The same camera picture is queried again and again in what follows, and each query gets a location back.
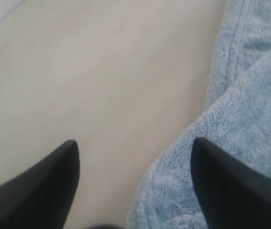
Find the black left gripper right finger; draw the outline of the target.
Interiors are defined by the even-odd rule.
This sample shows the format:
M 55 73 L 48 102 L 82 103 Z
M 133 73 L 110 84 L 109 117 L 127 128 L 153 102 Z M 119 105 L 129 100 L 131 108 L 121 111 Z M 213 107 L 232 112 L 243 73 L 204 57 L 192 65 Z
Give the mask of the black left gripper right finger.
M 191 151 L 194 191 L 210 229 L 271 229 L 271 179 L 203 137 Z

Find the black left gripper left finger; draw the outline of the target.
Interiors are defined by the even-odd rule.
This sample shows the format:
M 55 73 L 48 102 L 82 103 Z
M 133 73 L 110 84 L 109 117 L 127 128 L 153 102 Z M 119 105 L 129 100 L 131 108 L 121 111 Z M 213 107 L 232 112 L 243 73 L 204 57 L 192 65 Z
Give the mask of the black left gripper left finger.
M 67 140 L 0 185 L 0 229 L 62 229 L 80 177 L 78 144 Z

